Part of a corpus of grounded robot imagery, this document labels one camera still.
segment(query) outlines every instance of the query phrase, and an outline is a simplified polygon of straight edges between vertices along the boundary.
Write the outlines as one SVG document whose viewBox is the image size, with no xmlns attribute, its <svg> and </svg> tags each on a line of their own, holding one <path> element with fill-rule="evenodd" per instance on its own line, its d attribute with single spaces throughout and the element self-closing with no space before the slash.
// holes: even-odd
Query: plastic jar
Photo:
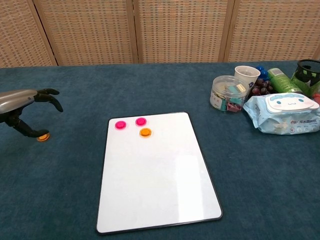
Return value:
<svg viewBox="0 0 320 240">
<path fill-rule="evenodd" d="M 239 112 L 245 103 L 249 85 L 234 76 L 218 76 L 213 80 L 211 105 L 220 111 Z"/>
</svg>

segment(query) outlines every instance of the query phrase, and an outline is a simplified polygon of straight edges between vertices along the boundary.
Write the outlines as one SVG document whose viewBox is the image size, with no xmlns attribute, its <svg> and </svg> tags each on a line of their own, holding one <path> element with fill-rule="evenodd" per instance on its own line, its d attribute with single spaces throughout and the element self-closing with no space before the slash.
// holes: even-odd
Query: wicker folding screen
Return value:
<svg viewBox="0 0 320 240">
<path fill-rule="evenodd" d="M 0 68 L 57 65 L 32 0 L 0 1 Z"/>
<path fill-rule="evenodd" d="M 228 0 L 133 0 L 139 62 L 217 62 L 227 5 Z"/>
<path fill-rule="evenodd" d="M 235 0 L 224 61 L 312 59 L 319 44 L 319 0 Z"/>
<path fill-rule="evenodd" d="M 59 65 L 136 63 L 132 0 L 34 0 Z"/>
</svg>

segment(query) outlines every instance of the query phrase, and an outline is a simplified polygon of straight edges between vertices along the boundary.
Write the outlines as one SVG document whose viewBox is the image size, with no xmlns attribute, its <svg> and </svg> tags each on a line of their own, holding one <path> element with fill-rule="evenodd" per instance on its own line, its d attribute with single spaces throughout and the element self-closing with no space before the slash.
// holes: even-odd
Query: table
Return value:
<svg viewBox="0 0 320 240">
<path fill-rule="evenodd" d="M 110 118 L 188 112 L 224 215 L 218 221 L 120 233 L 131 239 L 320 239 L 320 133 L 263 134 L 245 112 L 210 106 L 212 81 L 238 65 L 296 61 L 0 69 L 0 91 L 54 88 L 64 112 L 37 102 L 21 115 L 37 142 L 0 125 L 0 238 L 100 239 L 95 232 Z"/>
</svg>

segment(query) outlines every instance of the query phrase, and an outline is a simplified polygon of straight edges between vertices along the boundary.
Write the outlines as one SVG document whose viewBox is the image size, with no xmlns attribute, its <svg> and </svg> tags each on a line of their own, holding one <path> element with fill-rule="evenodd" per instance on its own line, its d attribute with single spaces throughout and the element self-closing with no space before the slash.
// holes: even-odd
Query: grape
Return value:
<svg viewBox="0 0 320 240">
<path fill-rule="evenodd" d="M 260 93 L 261 93 L 261 95 L 266 95 L 267 89 L 265 87 L 261 88 Z"/>
<path fill-rule="evenodd" d="M 255 84 L 258 86 L 262 86 L 263 83 L 264 83 L 264 80 L 262 78 L 258 78 L 257 81 L 255 81 Z"/>
<path fill-rule="evenodd" d="M 272 92 L 272 90 L 273 90 L 274 88 L 269 85 L 269 86 L 266 87 L 266 89 L 267 89 L 269 92 Z"/>
<path fill-rule="evenodd" d="M 252 88 L 252 90 L 251 90 L 251 92 L 252 92 L 252 94 L 258 94 L 258 93 L 260 93 L 260 89 L 259 88 L 257 88 L 257 87 L 254 87 L 254 88 Z"/>
</svg>

